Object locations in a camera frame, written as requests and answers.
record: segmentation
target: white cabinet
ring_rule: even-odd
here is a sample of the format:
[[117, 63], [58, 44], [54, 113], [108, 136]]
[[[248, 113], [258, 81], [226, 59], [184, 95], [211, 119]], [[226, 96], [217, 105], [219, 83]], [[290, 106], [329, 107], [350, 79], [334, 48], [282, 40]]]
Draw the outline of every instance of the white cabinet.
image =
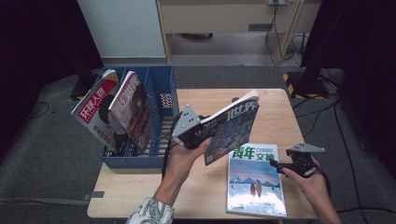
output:
[[165, 58], [156, 0], [78, 0], [106, 59]]
[[268, 29], [275, 21], [268, 44], [281, 62], [292, 36], [310, 32], [320, 2], [298, 0], [275, 7], [265, 0], [159, 0], [168, 61], [172, 34], [247, 33], [254, 26]]

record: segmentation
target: gray carpet floor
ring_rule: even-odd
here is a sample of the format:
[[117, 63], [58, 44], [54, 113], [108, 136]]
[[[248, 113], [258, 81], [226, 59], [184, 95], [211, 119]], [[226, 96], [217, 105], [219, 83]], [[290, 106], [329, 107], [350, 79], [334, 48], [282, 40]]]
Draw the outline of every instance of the gray carpet floor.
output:
[[[280, 88], [286, 89], [282, 75], [298, 71], [296, 67], [268, 66], [187, 66], [175, 67], [177, 87], [200, 88]], [[77, 76], [63, 78], [46, 86], [32, 109], [30, 118], [11, 144], [11, 152], [0, 166], [0, 224], [3, 223], [123, 223], [125, 220], [96, 219], [87, 216], [85, 194], [95, 186], [101, 167], [103, 145], [70, 116], [78, 102], [69, 101]], [[336, 91], [328, 85], [331, 93]], [[330, 106], [329, 99], [290, 99], [298, 105], [295, 115], [306, 143], [325, 147], [326, 152], [314, 155], [327, 171], [332, 182], [333, 203], [345, 223], [364, 223], [354, 186], [354, 174], [361, 206], [369, 223], [396, 223], [396, 215], [379, 209], [396, 210], [396, 180], [374, 152], [361, 150], [359, 137], [347, 113], [339, 106]], [[320, 113], [325, 107], [329, 109]], [[336, 118], [346, 139], [343, 143]], [[35, 203], [16, 199], [56, 199], [56, 204]], [[285, 220], [284, 223], [305, 223], [306, 220]], [[247, 223], [237, 220], [227, 223]]]

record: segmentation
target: wall outlet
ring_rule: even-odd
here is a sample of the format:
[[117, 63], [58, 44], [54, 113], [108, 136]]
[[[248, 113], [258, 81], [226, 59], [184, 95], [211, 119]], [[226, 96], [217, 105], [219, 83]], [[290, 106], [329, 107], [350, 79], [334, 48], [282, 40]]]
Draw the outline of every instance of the wall outlet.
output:
[[290, 3], [290, 0], [268, 0], [269, 6], [274, 6], [277, 4], [278, 6], [286, 6]]

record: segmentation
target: book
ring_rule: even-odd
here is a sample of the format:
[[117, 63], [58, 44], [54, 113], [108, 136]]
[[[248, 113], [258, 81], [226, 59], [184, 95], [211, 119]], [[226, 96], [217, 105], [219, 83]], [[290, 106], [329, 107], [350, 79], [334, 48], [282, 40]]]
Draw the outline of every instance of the book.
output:
[[71, 112], [71, 115], [84, 125], [113, 154], [122, 154], [128, 134], [108, 112], [108, 107], [120, 89], [117, 72], [106, 70]]
[[216, 114], [201, 121], [205, 127], [220, 123], [204, 155], [206, 166], [248, 142], [260, 107], [259, 98], [259, 93], [251, 90]]
[[136, 72], [129, 71], [123, 78], [108, 110], [132, 138], [140, 154], [144, 154], [149, 147], [152, 125], [149, 100]]
[[276, 145], [247, 143], [229, 153], [228, 213], [287, 215], [281, 175], [270, 159], [279, 160]]

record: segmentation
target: human arm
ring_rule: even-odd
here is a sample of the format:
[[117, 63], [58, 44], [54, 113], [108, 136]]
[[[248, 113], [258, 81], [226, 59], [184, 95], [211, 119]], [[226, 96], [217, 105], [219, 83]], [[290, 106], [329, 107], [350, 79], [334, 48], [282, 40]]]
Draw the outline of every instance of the human arm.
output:
[[303, 178], [290, 169], [283, 168], [282, 170], [300, 186], [306, 199], [311, 203], [312, 209], [317, 214], [320, 223], [342, 223], [332, 206], [326, 181], [322, 174], [316, 171], [311, 177]]
[[147, 198], [140, 209], [131, 214], [127, 224], [171, 223], [175, 209], [172, 207], [183, 183], [190, 174], [191, 167], [198, 157], [203, 155], [210, 145], [211, 138], [206, 139], [198, 148], [190, 150], [180, 145], [172, 147], [165, 176], [152, 198]]

